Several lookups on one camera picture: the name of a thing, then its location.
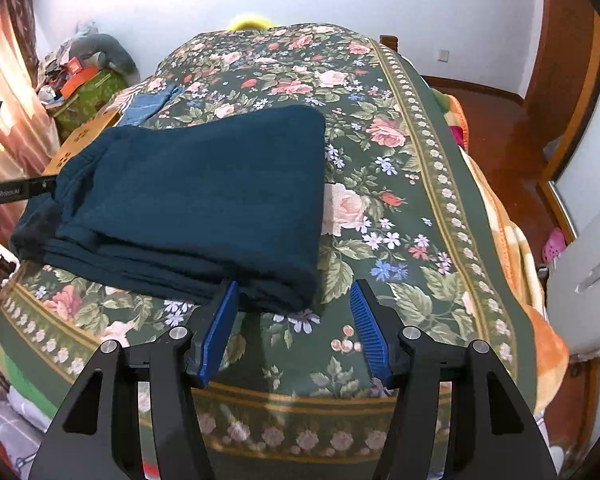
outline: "folded dark blue cloth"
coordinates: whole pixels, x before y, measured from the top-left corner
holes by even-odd
[[[324,128],[305,106],[108,128],[29,200],[11,249],[159,298],[204,302],[233,278],[247,310],[301,310],[318,284]]]
[[[157,114],[167,101],[176,97],[181,90],[179,86],[171,84],[157,94],[138,94],[122,115],[118,126],[138,126]]]

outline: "baseboard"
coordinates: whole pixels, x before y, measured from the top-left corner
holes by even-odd
[[[435,77],[432,75],[423,76],[427,84],[433,88],[459,88],[462,90],[470,90],[472,92],[480,92],[481,94],[490,94],[497,97],[509,99],[519,105],[525,102],[524,98],[513,92],[507,92],[492,86],[481,85],[478,83],[470,83],[468,81],[458,81],[457,79],[447,79],[446,77]]]

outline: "floral bedspread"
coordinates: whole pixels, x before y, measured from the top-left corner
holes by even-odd
[[[350,316],[358,278],[438,341],[488,341],[535,406],[533,327],[507,285],[476,183],[410,63],[346,28],[304,24],[198,35],[141,89],[168,83],[184,92],[142,126],[297,103],[327,123],[320,297],[293,316],[240,314],[220,373],[195,392],[218,478],[370,478],[394,399],[370,375]],[[28,262],[0,297],[0,368],[52,416],[101,341],[151,341],[195,308]],[[147,440],[147,384],[139,399]],[[444,462],[449,402],[443,384],[433,472]],[[145,460],[155,465],[152,446]]]

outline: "peach curtain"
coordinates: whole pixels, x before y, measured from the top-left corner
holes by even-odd
[[[0,0],[0,101],[0,182],[39,176],[58,150],[58,133],[31,86],[5,0]],[[0,206],[0,243],[7,242],[24,205]]]

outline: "blue flower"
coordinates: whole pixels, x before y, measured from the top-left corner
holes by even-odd
[[[392,267],[391,272],[395,272],[394,280],[399,280],[403,282],[409,276],[409,269],[407,269],[407,264],[398,264],[397,267]]]
[[[385,282],[394,271],[395,268],[390,263],[376,260],[376,266],[371,269],[371,275],[376,277],[376,282]]]

